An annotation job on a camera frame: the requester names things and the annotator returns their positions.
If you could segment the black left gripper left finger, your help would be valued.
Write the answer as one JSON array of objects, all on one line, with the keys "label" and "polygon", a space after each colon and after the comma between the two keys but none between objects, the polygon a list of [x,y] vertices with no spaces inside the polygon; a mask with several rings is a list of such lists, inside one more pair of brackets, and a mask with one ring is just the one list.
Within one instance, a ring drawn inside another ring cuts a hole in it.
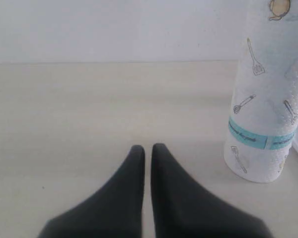
[{"label": "black left gripper left finger", "polygon": [[134,145],[116,173],[87,200],[51,219],[40,238],[140,238],[145,150]]}]

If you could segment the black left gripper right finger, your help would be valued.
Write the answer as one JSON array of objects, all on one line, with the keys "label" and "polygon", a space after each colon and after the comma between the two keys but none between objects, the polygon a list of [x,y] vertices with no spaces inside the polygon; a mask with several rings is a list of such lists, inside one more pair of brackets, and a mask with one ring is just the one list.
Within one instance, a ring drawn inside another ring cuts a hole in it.
[{"label": "black left gripper right finger", "polygon": [[199,185],[165,144],[151,154],[151,200],[158,238],[261,238],[263,223]]}]

